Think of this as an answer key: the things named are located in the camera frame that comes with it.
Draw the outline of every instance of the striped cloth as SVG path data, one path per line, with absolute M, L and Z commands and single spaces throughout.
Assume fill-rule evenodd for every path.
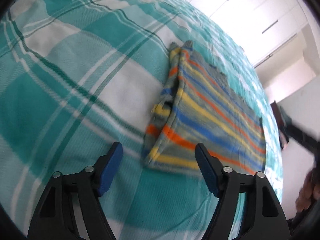
M 264 171 L 262 120 L 187 41 L 170 47 L 171 69 L 145 136 L 148 166 L 201 175 L 197 143 L 240 173 Z
M 124 157 L 100 199 L 116 238 L 201 238 L 217 204 L 204 180 L 142 165 L 170 44 L 188 40 L 262 117 L 265 173 L 281 198 L 278 131 L 259 79 L 241 48 L 188 2 L 16 0 L 0 21 L 0 202 L 23 233 L 52 172 L 79 172 L 119 141 Z

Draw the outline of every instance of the finger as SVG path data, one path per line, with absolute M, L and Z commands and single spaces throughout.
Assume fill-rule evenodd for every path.
M 304 179 L 303 185 L 305 185 L 308 182 L 311 182 L 312 179 L 313 170 L 309 171 L 306 175 L 306 178 Z
M 311 205 L 311 199 L 306 199 L 304 202 L 303 202 L 303 209 L 304 210 L 307 210 Z
M 309 199 L 312 196 L 313 189 L 314 188 L 313 188 L 311 181 L 308 181 L 303 185 L 302 189 L 299 192 L 299 195 L 301 195 L 302 197 L 304 197 L 306 199 Z
M 301 201 L 300 198 L 297 198 L 297 200 L 296 200 L 296 210 L 297 210 L 297 212 L 302 212 L 303 207 L 304 207 L 303 201 Z
M 313 197 L 315 200 L 320 199 L 320 184 L 315 185 L 315 188 L 313 190 Z

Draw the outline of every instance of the striped towel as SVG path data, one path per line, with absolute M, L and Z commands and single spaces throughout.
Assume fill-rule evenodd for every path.
M 193 50 L 170 47 L 171 69 L 152 110 L 144 150 L 150 167 L 200 174 L 194 150 L 204 143 L 212 156 L 240 173 L 263 171 L 266 141 L 262 119 L 228 85 L 226 76 Z

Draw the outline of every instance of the teal plaid bedsheet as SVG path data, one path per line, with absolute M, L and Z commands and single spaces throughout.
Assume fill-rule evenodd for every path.
M 169 46 L 187 40 L 262 116 L 265 173 L 281 199 L 278 132 L 262 86 L 201 12 L 185 0 L 16 0 L 0 22 L 0 202 L 20 230 L 52 172 L 79 172 L 117 140 L 124 158 L 100 199 L 117 239 L 202 237 L 217 204 L 203 179 L 141 164 Z

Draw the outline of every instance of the screw head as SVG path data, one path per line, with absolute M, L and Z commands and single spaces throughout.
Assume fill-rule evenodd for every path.
M 229 166 L 225 166 L 225 167 L 223 167 L 223 171 L 227 172 L 227 173 L 231 173 L 233 171 L 233 169 Z
M 60 171 L 55 171 L 54 173 L 52 173 L 52 177 L 55 179 L 60 177 L 61 175 L 62 175 L 62 173 Z
M 259 178 L 264 178 L 266 175 L 263 172 L 259 171 L 259 172 L 257 172 L 257 176 Z
M 85 168 L 84 168 L 84 170 L 85 170 L 85 172 L 92 172 L 92 171 L 94 171 L 94 167 L 93 166 L 86 166 Z

